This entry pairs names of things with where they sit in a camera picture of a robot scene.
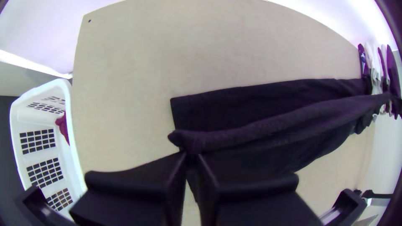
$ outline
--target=laundry basket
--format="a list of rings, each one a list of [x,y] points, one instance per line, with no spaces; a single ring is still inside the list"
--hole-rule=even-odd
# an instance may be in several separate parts
[[[71,118],[71,85],[56,79],[15,100],[10,130],[24,189],[38,186],[49,205],[71,219],[68,210],[85,191]],[[70,145],[55,120],[66,114]]]

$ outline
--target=red cloth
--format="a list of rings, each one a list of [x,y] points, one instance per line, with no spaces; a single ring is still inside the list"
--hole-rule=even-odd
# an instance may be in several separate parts
[[[68,145],[70,145],[70,141],[68,139],[66,113],[64,113],[64,115],[61,118],[56,119],[55,124],[59,126],[60,133],[63,134]]]

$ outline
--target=beige wall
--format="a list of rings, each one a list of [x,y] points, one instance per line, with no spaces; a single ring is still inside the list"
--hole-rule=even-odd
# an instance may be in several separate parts
[[[0,62],[0,96],[21,96],[58,77]]]

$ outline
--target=white wall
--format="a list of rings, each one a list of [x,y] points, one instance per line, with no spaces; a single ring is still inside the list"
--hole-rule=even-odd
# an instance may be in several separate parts
[[[0,62],[0,96],[21,96],[56,76]]]
[[[402,81],[402,62],[398,51],[394,51],[398,64],[399,81]],[[374,193],[392,194],[402,168],[402,120],[389,116],[378,116],[375,122],[373,152],[366,178],[358,187]],[[379,214],[370,225],[377,225],[385,207],[369,206],[360,219]]]

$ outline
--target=white ceiling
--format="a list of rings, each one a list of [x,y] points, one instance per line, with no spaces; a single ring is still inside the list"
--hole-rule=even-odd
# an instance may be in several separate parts
[[[0,14],[0,50],[69,73],[82,17],[119,1],[9,0]]]
[[[61,77],[73,71],[82,17],[122,0],[9,0],[0,14],[0,61]],[[374,0],[268,0],[299,11],[357,46],[395,40]]]

